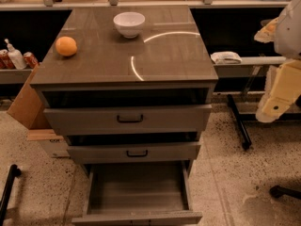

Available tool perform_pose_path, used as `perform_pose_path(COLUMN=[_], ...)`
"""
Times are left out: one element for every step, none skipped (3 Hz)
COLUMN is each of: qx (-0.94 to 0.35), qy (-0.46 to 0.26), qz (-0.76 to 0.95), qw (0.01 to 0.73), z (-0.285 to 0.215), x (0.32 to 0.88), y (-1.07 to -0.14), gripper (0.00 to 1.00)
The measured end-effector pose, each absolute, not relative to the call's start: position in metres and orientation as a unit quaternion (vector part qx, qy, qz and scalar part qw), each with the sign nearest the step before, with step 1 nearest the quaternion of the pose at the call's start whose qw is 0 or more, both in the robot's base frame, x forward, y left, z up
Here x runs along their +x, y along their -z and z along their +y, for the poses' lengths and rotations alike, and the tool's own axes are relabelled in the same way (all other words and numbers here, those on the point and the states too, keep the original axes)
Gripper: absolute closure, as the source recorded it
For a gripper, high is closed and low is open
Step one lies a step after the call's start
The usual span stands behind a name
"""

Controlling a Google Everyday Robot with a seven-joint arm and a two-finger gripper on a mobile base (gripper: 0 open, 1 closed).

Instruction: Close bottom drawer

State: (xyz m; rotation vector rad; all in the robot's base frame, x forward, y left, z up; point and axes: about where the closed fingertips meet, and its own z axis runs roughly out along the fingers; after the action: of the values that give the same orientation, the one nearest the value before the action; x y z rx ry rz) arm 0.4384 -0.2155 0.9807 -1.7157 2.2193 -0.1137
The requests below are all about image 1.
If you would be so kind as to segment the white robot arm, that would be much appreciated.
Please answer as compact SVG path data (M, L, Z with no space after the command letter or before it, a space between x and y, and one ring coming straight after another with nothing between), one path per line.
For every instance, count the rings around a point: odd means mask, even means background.
M275 52L287 58L279 67L271 66L266 75L256 119L268 123L277 120L301 95L301 0L291 0L254 40L272 41Z

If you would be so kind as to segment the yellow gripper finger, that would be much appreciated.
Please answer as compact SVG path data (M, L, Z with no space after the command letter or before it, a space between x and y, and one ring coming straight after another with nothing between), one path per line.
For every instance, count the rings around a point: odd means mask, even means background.
M270 66L264 94L258 104L256 119L273 122L279 119L301 95L301 61L289 60Z
M277 22L278 18L269 21L255 34L254 40L262 43L273 42L275 40Z

